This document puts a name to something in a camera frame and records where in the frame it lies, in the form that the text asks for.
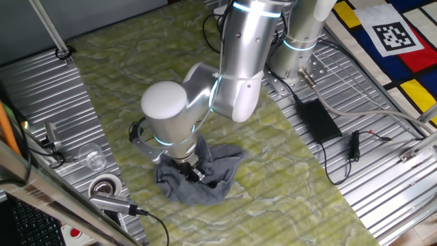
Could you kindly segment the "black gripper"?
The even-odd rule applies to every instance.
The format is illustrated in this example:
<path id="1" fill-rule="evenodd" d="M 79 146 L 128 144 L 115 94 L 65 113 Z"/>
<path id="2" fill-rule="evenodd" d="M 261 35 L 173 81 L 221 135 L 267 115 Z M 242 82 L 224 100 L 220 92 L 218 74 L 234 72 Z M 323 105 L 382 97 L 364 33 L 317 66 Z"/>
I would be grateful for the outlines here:
<path id="1" fill-rule="evenodd" d="M 205 173 L 201 170 L 200 167 L 193 167 L 188 162 L 179 163 L 173 161 L 175 167 L 178 171 L 185 176 L 185 179 L 191 183 L 198 183 L 200 180 L 205 178 Z"/>

